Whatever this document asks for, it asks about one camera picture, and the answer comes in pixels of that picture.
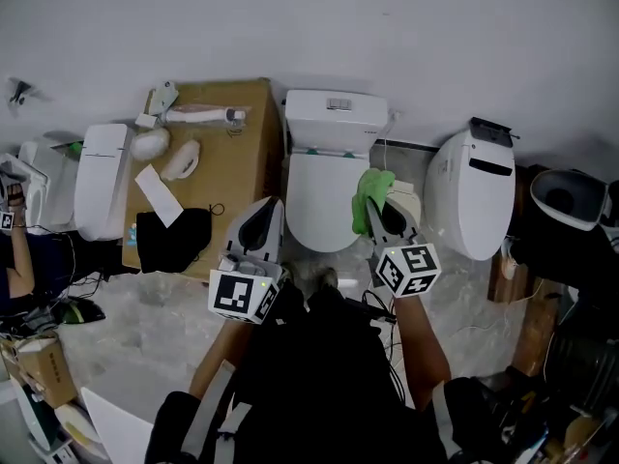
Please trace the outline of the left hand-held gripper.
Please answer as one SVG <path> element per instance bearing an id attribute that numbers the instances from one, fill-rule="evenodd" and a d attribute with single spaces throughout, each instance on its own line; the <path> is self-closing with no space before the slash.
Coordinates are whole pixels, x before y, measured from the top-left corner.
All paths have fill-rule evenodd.
<path id="1" fill-rule="evenodd" d="M 260 325 L 280 291 L 284 207 L 279 198 L 251 203 L 232 220 L 224 254 L 210 272 L 208 308 L 224 319 Z"/>

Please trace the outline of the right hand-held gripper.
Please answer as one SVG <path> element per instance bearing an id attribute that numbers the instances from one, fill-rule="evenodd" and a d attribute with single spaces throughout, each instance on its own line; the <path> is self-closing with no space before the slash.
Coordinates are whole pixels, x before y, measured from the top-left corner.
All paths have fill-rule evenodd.
<path id="1" fill-rule="evenodd" d="M 394 298 L 428 292 L 441 275 L 441 265 L 435 246 L 419 234 L 412 214 L 393 199 L 380 211 L 369 197 L 366 209 L 373 244 L 371 286 L 385 287 Z"/>

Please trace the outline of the green cloth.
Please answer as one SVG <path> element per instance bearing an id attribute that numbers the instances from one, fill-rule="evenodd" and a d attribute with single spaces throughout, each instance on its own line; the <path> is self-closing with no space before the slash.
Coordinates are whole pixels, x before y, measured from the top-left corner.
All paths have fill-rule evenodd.
<path id="1" fill-rule="evenodd" d="M 386 202 L 388 189 L 394 184 L 396 175 L 389 170 L 369 168 L 361 176 L 357 191 L 351 200 L 352 231 L 357 235 L 367 235 L 370 224 L 367 202 L 371 199 L 382 211 Z"/>

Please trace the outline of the white toilet lid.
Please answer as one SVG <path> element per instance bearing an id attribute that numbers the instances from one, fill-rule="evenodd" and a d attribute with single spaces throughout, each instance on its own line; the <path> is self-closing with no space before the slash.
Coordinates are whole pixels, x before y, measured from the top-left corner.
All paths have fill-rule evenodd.
<path id="1" fill-rule="evenodd" d="M 367 159 L 295 153 L 290 157 L 286 223 L 304 247 L 332 253 L 358 239 L 352 230 L 352 197 L 369 169 Z"/>

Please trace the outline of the person's left forearm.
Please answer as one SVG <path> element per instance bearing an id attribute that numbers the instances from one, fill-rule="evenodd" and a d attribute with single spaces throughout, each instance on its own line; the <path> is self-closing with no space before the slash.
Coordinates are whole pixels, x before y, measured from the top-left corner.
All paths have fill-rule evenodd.
<path id="1" fill-rule="evenodd" d="M 189 394 L 202 398 L 224 361 L 237 367 L 244 357 L 254 324 L 226 320 L 213 344 L 198 365 L 190 383 Z"/>

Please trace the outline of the person's right forearm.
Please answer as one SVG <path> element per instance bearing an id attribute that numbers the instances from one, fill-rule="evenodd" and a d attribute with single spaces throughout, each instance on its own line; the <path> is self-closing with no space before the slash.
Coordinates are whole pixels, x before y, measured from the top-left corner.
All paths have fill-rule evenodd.
<path id="1" fill-rule="evenodd" d="M 415 408 L 423 411 L 433 390 L 452 379 L 451 369 L 420 298 L 395 299 L 395 311 L 407 386 Z"/>

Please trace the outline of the cream toilet seat lid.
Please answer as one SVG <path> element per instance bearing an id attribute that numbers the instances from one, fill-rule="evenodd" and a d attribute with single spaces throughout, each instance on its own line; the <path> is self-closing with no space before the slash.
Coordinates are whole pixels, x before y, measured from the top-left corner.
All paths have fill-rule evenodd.
<path id="1" fill-rule="evenodd" d="M 417 224 L 421 223 L 422 202 L 413 183 L 395 180 L 387 191 L 386 200 L 406 210 Z"/>

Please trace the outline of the white smart toilet black panel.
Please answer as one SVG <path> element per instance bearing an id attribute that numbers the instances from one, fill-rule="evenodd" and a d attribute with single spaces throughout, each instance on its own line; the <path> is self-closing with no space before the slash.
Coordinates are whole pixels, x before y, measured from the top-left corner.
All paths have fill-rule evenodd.
<path id="1" fill-rule="evenodd" d="M 427 167 L 427 227 L 446 247 L 486 261 L 507 235 L 515 191 L 511 130 L 473 117 L 443 143 Z"/>

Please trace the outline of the white toilet body with tank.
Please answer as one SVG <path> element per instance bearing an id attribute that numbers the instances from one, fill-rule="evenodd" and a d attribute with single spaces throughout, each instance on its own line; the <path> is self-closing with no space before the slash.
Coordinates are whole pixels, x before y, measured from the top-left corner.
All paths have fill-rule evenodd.
<path id="1" fill-rule="evenodd" d="M 385 99 L 336 91 L 290 90 L 284 115 L 297 152 L 365 156 L 389 123 Z"/>

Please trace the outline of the large cardboard box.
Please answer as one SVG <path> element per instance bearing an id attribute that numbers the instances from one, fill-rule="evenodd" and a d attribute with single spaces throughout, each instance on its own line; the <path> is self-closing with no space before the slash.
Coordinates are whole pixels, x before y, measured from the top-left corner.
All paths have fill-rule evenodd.
<path id="1" fill-rule="evenodd" d="M 187 124 L 168 128 L 170 144 L 159 158 L 149 162 L 133 160 L 125 212 L 125 236 L 122 259 L 127 267 L 139 269 L 137 246 L 131 243 L 138 234 L 136 215 L 152 206 L 135 182 L 135 177 L 151 164 L 162 171 L 174 153 L 187 141 L 200 143 L 198 165 L 184 180 L 166 186 L 185 208 L 214 209 L 210 244 L 183 272 L 185 276 L 206 281 L 219 265 L 228 225 L 257 200 L 280 194 L 282 130 L 279 108 L 273 98 L 270 80 L 257 78 L 238 81 L 180 83 L 178 105 L 207 104 L 240 106 L 249 112 L 245 124 L 229 130 Z"/>

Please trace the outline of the white paper sheet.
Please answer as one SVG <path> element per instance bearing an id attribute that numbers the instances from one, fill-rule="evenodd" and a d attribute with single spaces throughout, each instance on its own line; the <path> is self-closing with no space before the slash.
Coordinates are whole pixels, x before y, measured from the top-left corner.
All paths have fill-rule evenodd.
<path id="1" fill-rule="evenodd" d="M 184 209 L 163 183 L 152 164 L 143 168 L 134 179 L 165 228 L 169 228 Z"/>

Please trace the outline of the plastic-wrapped white pipe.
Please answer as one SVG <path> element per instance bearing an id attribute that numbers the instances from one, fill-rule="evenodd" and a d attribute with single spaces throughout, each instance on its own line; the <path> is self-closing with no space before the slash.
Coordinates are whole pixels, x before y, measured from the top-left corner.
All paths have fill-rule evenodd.
<path id="1" fill-rule="evenodd" d="M 163 124 L 200 124 L 224 127 L 243 126 L 247 117 L 246 108 L 203 104 L 170 107 L 159 116 Z"/>

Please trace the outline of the round white foam-wrapped part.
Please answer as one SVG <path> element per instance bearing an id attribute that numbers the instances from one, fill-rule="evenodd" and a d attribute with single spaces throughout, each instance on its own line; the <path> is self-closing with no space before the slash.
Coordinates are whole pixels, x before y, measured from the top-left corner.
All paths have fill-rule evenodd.
<path id="1" fill-rule="evenodd" d="M 135 160 L 147 161 L 160 157 L 168 149 L 170 134 L 158 128 L 138 134 L 132 141 L 131 154 Z"/>

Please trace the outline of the person's black clothed body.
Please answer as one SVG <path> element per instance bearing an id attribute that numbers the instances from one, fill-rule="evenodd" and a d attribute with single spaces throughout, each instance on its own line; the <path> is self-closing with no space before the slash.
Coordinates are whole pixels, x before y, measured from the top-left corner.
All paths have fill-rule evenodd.
<path id="1" fill-rule="evenodd" d="M 144 464 L 447 464 L 432 409 L 398 396 L 379 331 L 338 288 L 286 283 L 237 367 L 175 391 Z"/>

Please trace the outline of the white and grey open basin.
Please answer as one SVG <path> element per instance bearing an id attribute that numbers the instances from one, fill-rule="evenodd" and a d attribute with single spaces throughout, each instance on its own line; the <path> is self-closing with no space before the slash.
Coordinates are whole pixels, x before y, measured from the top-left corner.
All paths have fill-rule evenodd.
<path id="1" fill-rule="evenodd" d="M 609 184 L 577 170 L 539 173 L 530 194 L 547 216 L 581 231 L 603 223 L 612 208 Z"/>

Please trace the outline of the black and green object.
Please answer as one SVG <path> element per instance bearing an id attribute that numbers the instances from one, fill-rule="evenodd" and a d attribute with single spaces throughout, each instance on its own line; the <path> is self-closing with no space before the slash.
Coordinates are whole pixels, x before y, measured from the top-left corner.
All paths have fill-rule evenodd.
<path id="1" fill-rule="evenodd" d="M 84 325 L 106 318 L 103 310 L 93 301 L 85 298 L 67 298 L 56 303 L 51 312 L 60 325 Z"/>

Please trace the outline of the white flat panel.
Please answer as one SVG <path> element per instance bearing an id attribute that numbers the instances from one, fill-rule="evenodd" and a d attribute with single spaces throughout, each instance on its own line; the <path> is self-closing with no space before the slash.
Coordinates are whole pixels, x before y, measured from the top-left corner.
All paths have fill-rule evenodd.
<path id="1" fill-rule="evenodd" d="M 111 464 L 144 464 L 153 424 L 96 391 L 81 394 Z"/>

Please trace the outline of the small cardboard box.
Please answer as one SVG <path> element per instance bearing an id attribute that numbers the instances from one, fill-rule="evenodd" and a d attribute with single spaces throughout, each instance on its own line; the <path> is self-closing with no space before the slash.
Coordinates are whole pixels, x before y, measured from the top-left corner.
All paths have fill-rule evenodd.
<path id="1" fill-rule="evenodd" d="M 9 375 L 21 386 L 28 386 L 52 409 L 57 409 L 77 397 L 57 335 L 24 340 L 0 339 L 0 356 Z"/>

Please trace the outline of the black drawstring bag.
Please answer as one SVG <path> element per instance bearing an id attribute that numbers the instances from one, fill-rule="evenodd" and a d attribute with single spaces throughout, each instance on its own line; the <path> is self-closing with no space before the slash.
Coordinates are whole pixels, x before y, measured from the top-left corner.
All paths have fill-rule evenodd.
<path id="1" fill-rule="evenodd" d="M 166 227 L 155 212 L 136 215 L 136 246 L 144 274 L 180 274 L 210 244 L 213 217 L 225 211 L 221 203 L 208 209 L 188 208 Z"/>

